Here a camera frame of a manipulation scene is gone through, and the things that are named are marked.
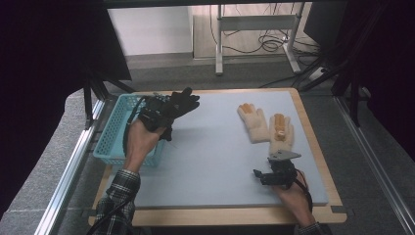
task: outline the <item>flannel shirt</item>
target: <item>flannel shirt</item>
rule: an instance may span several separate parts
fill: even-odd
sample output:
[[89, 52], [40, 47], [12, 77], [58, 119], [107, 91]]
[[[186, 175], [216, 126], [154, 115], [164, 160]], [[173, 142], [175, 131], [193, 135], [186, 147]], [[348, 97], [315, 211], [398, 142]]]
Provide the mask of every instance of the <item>flannel shirt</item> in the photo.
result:
[[[96, 235], [122, 235], [128, 234], [132, 228], [131, 220], [134, 215], [134, 198], [140, 189], [140, 175], [126, 169], [120, 169], [107, 190], [107, 196], [102, 198], [97, 206], [95, 222], [111, 212], [116, 206], [129, 197], [133, 197], [121, 210], [104, 222], [94, 233]], [[326, 234], [320, 224], [314, 223], [308, 227], [298, 229], [299, 235], [324, 235]]]

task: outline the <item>blue plastic basket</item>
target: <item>blue plastic basket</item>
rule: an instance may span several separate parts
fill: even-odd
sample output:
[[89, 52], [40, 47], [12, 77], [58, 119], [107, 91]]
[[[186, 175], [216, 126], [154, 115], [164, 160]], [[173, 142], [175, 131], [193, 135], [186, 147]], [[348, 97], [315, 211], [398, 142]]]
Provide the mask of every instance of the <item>blue plastic basket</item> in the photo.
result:
[[[104, 128], [93, 155], [108, 165], [123, 165], [125, 156], [122, 149], [122, 139], [125, 125], [132, 110], [137, 105], [140, 96], [123, 94], [118, 97], [113, 112]], [[145, 106], [143, 101], [138, 111]], [[161, 159], [161, 150], [165, 140], [159, 141], [156, 147], [147, 155], [143, 165], [158, 166]]]

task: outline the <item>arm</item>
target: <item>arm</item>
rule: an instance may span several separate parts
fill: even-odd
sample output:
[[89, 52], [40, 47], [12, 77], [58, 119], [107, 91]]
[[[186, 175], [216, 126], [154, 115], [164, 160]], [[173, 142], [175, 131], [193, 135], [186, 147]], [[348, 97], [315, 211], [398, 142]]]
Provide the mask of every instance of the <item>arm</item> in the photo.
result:
[[[303, 172], [300, 171], [297, 180], [306, 185]], [[287, 209], [294, 215], [300, 225], [299, 235], [326, 235], [331, 234], [323, 231], [316, 222], [314, 215], [308, 208], [308, 201], [298, 184], [294, 183], [290, 189], [283, 189], [280, 186], [272, 186], [272, 190], [278, 195]]]
[[126, 234], [131, 228], [131, 220], [135, 210], [134, 199], [141, 182], [138, 171], [147, 154], [158, 143], [164, 130], [165, 128], [159, 128], [155, 132], [150, 132], [139, 119], [131, 124], [124, 165], [116, 173], [111, 187], [106, 192], [107, 196], [98, 203], [94, 226], [97, 226], [98, 221], [117, 206], [124, 202], [126, 204], [109, 219], [103, 220], [104, 222], [93, 234]]

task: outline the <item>floor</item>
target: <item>floor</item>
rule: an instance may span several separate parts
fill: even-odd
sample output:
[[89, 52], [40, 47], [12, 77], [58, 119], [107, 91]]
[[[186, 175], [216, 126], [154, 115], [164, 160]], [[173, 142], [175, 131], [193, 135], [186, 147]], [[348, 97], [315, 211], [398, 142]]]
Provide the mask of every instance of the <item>floor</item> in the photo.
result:
[[[267, 5], [263, 7], [258, 8], [260, 13], [265, 11]], [[239, 14], [236, 9], [245, 13], [239, 5], [229, 5], [225, 11]], [[208, 8], [201, 11], [208, 14]], [[211, 40], [211, 36], [208, 36], [209, 30], [205, 33], [207, 34], [204, 37]], [[253, 41], [257, 41], [257, 37], [258, 34], [254, 35]], [[133, 80], [125, 83], [137, 90], [179, 90], [187, 85], [195, 89], [258, 88], [278, 80], [280, 81], [268, 87], [288, 87], [294, 82], [293, 78], [285, 79], [292, 72], [285, 56], [278, 53], [272, 57], [245, 57], [229, 51], [230, 57], [225, 59], [224, 75], [221, 77], [214, 74], [214, 60], [211, 58], [214, 51], [204, 49], [198, 53], [202, 59], [194, 59], [189, 54], [128, 57]], [[345, 114], [330, 93], [331, 82], [333, 80], [328, 80], [300, 94], [347, 212], [347, 221], [330, 224], [331, 229], [338, 235], [413, 234], [413, 231], [411, 233], [402, 226], [398, 211], [387, 195], [388, 189], [382, 186], [376, 169], [371, 166], [370, 159], [366, 157], [353, 131], [348, 127]], [[123, 93], [110, 84], [107, 87], [113, 94]], [[0, 222], [1, 235], [33, 234], [36, 230], [84, 128], [83, 107], [82, 90], [68, 97], [66, 112], [55, 135]], [[376, 121], [364, 102], [359, 105], [359, 120], [359, 130], [371, 144], [371, 151], [375, 153], [382, 170], [407, 206], [409, 214], [412, 214], [415, 212], [414, 162]], [[87, 218], [92, 213], [90, 207], [105, 167], [102, 162], [92, 158], [91, 152], [96, 141], [97, 139], [91, 144], [89, 152], [82, 160], [79, 173], [69, 191], [70, 197], [65, 201], [51, 234], [84, 234], [89, 228]], [[158, 228], [154, 229], [154, 234], [276, 234], [278, 229], [281, 228]]]

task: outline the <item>wooden table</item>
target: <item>wooden table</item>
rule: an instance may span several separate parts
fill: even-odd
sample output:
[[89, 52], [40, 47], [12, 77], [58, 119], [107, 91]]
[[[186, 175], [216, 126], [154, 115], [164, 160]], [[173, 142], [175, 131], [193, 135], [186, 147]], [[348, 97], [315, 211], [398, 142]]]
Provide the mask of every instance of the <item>wooden table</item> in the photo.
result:
[[[293, 88], [272, 89], [237, 89], [237, 90], [200, 90], [194, 94], [203, 93], [236, 93], [236, 92], [272, 92], [289, 91], [305, 132], [308, 144], [314, 156], [317, 168], [326, 188], [329, 203], [325, 206], [315, 206], [313, 214], [316, 220], [323, 223], [339, 223], [346, 221], [344, 212], [333, 212], [332, 207], [342, 207], [342, 201], [326, 165], [323, 154], [308, 120], [300, 95]], [[93, 209], [103, 196], [112, 167], [109, 165], [104, 173]], [[93, 224], [95, 217], [89, 217]], [[245, 208], [196, 208], [196, 209], [156, 209], [137, 210], [132, 221], [133, 226], [194, 226], [194, 225], [259, 225], [259, 224], [293, 224], [295, 218], [284, 207], [245, 207]]]

